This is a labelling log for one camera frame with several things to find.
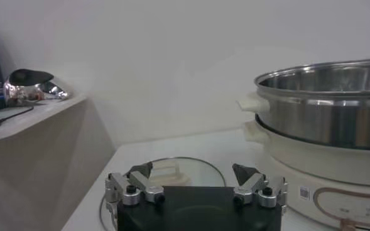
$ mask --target silver object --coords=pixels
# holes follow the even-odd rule
[[[160,185],[151,184],[140,172],[130,173],[129,181],[144,192],[146,201],[155,204],[165,201],[164,188]]]
[[[18,71],[34,74],[30,76],[31,79],[29,82],[24,82],[23,80],[21,83],[16,83],[16,81],[11,80],[11,78],[13,78]],[[67,91],[67,87],[63,86],[62,88],[63,84],[55,80],[53,75],[48,74],[49,80],[47,81],[43,81],[42,78],[35,82],[35,73],[48,74],[46,72],[31,70],[17,70],[9,76],[3,87],[6,104],[8,106],[27,106],[33,105],[41,100],[65,100],[70,97],[71,93]]]
[[[274,208],[277,203],[283,211],[286,209],[286,196],[288,183],[282,177],[274,177],[269,181],[267,187],[258,191],[259,204],[262,207]]]
[[[264,127],[302,141],[370,149],[370,60],[293,67],[254,83],[257,95],[241,107],[257,113]]]
[[[127,179],[120,173],[111,173],[105,179],[105,201],[106,208],[111,214],[114,228],[117,230],[117,204],[121,201],[123,205],[135,206],[140,202],[140,190],[137,188],[133,192],[128,192],[129,184]]]
[[[252,203],[254,192],[264,188],[266,184],[264,175],[255,173],[243,185],[234,188],[234,197],[240,199],[244,205]]]

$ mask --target electric cooker base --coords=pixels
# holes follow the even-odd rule
[[[340,228],[341,221],[370,229],[370,186],[326,180],[302,173],[264,155],[260,168],[288,182],[288,205],[318,222]]]

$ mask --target white table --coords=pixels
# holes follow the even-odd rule
[[[87,192],[65,224],[63,231],[104,231],[98,212],[100,200],[104,195],[104,180],[108,173],[114,171],[125,173],[133,165],[154,159],[189,156],[212,163],[222,172],[229,186],[236,186],[237,181],[232,172],[232,164],[239,163],[253,167],[262,152],[261,145],[244,140],[243,132],[240,129],[123,145],[116,151]],[[333,229],[288,209],[283,217],[283,230],[323,231]]]

